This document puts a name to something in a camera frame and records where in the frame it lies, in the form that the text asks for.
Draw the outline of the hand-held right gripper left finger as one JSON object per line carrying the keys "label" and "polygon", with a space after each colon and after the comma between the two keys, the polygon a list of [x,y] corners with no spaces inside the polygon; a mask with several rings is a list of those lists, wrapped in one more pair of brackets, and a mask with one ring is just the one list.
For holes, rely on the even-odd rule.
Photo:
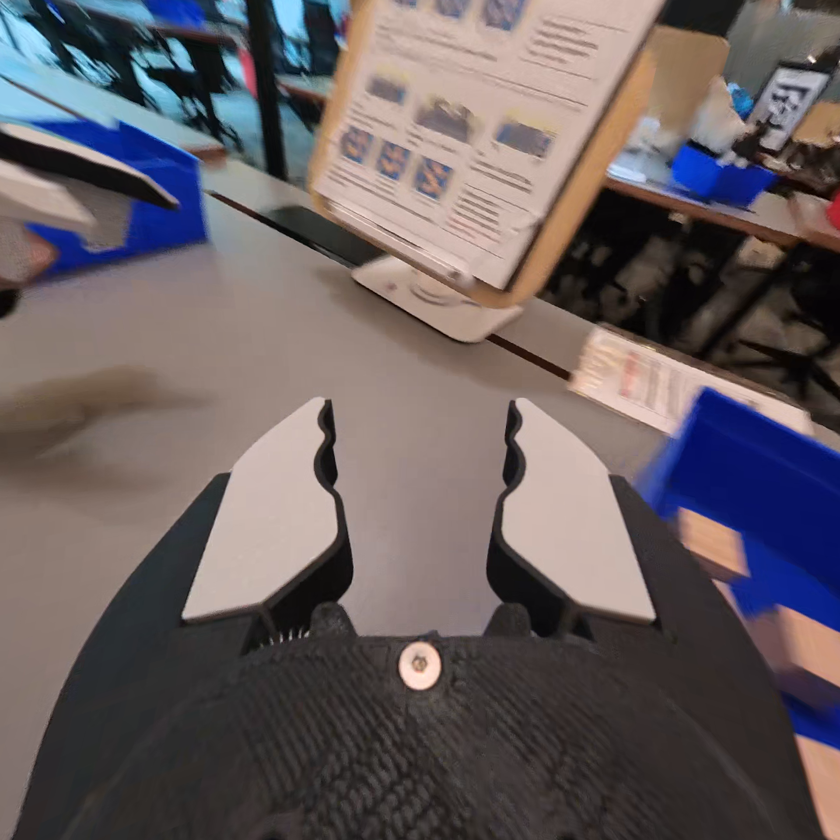
{"label": "hand-held right gripper left finger", "polygon": [[261,621],[273,641],[308,634],[316,608],[350,588],[354,563],[335,485],[330,399],[314,397],[235,462],[182,621]]}

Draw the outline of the black-framed sign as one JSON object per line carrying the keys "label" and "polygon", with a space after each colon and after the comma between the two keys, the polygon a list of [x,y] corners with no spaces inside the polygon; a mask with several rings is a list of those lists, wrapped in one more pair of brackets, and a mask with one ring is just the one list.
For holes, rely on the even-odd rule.
{"label": "black-framed sign", "polygon": [[790,140],[812,105],[823,94],[835,65],[783,60],[764,82],[749,115],[749,125],[762,131],[759,149],[778,154]]}

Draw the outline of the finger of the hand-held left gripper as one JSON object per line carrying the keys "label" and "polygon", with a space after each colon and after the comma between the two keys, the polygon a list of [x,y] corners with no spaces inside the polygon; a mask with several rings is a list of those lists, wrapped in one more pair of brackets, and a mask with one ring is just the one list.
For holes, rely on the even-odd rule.
{"label": "finger of the hand-held left gripper", "polygon": [[79,181],[169,211],[181,205],[156,181],[132,166],[22,124],[1,124],[1,157],[34,172]]}
{"label": "finger of the hand-held left gripper", "polygon": [[56,180],[1,163],[1,217],[37,224],[81,237],[83,247],[100,253],[125,245],[130,231],[130,199],[65,176]]}

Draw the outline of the wooden book stand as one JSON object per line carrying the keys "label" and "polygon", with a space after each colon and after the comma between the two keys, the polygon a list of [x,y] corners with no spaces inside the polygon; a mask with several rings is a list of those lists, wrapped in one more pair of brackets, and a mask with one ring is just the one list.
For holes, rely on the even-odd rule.
{"label": "wooden book stand", "polygon": [[662,130],[685,133],[712,80],[721,75],[730,44],[722,36],[657,25],[646,49],[655,63],[647,115]]}

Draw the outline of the person's left hand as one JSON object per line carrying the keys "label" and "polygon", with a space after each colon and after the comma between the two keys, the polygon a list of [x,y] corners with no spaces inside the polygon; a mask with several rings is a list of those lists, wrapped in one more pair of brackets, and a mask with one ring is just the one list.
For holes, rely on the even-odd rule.
{"label": "person's left hand", "polygon": [[23,224],[1,219],[1,289],[20,290],[43,275],[58,250]]}

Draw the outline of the blue plastic bin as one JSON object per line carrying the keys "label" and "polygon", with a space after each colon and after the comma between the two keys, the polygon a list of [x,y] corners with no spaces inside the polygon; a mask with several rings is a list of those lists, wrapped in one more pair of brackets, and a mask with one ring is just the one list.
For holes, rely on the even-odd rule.
{"label": "blue plastic bin", "polygon": [[180,204],[177,210],[167,211],[143,202],[133,203],[123,245],[108,250],[90,251],[77,234],[30,225],[32,232],[58,250],[58,259],[47,270],[46,277],[207,240],[200,164],[195,156],[123,121],[111,128],[85,120],[38,120],[30,127],[55,133],[132,166],[157,182]]}
{"label": "blue plastic bin", "polygon": [[747,208],[778,180],[772,171],[756,164],[722,165],[699,147],[684,144],[671,165],[679,187],[707,203]]}
{"label": "blue plastic bin", "polygon": [[741,535],[738,619],[785,606],[838,631],[837,451],[705,390],[634,486],[667,522],[684,508]]}

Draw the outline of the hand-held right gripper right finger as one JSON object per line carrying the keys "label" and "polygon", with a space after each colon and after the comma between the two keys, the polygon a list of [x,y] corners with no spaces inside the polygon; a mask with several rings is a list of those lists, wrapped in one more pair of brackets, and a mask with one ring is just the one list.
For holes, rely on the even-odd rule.
{"label": "hand-held right gripper right finger", "polygon": [[655,604],[599,457],[534,402],[509,403],[504,489],[486,562],[492,591],[518,604],[540,637],[589,616],[649,626]]}

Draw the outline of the wooden-top background table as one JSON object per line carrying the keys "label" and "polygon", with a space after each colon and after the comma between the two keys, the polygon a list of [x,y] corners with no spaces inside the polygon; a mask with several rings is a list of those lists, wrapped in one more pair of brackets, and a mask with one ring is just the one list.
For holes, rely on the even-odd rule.
{"label": "wooden-top background table", "polygon": [[333,92],[333,79],[326,75],[278,75],[276,84],[288,99],[299,99],[324,107]]}
{"label": "wooden-top background table", "polygon": [[632,182],[607,176],[604,188],[639,201],[729,228],[744,235],[791,249],[800,243],[839,253],[839,232],[828,220],[828,201],[794,192],[784,198],[767,192],[747,207],[701,201],[673,183]]}
{"label": "wooden-top background table", "polygon": [[174,67],[224,74],[224,56],[245,43],[246,27],[215,2],[47,2],[64,23],[102,43],[162,54]]}

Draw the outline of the black steel column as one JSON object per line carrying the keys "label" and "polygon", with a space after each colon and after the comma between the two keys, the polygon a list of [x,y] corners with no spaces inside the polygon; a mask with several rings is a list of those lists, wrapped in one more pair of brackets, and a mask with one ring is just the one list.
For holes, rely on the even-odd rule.
{"label": "black steel column", "polygon": [[287,157],[272,48],[272,35],[275,30],[272,24],[272,5],[269,1],[246,1],[245,5],[266,170],[269,175],[287,182]]}

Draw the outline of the laminated instruction sheet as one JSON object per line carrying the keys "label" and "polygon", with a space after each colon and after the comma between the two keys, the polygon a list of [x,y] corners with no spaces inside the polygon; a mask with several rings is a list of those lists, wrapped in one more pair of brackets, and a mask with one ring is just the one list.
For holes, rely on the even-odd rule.
{"label": "laminated instruction sheet", "polygon": [[673,436],[698,396],[712,390],[795,432],[812,436],[811,415],[772,390],[607,326],[584,341],[570,390]]}

